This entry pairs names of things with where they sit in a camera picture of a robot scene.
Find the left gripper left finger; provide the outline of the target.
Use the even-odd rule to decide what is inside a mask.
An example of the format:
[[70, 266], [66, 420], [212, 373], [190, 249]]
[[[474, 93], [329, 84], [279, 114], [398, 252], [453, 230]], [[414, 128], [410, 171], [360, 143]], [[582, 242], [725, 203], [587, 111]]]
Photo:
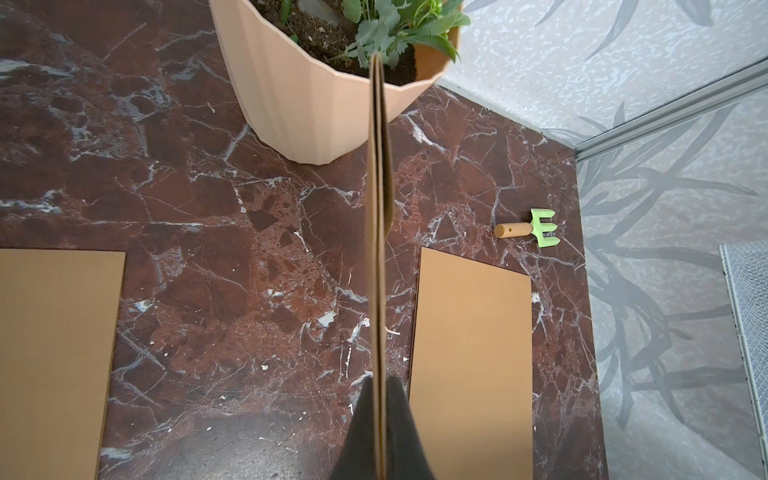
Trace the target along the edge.
[[376, 479], [373, 381], [366, 377], [331, 480]]

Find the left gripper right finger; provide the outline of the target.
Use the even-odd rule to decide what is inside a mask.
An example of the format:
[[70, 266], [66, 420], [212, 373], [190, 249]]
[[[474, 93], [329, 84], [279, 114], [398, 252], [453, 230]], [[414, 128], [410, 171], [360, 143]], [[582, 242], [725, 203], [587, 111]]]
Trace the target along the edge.
[[401, 380], [389, 377], [386, 389], [387, 478], [433, 480]]

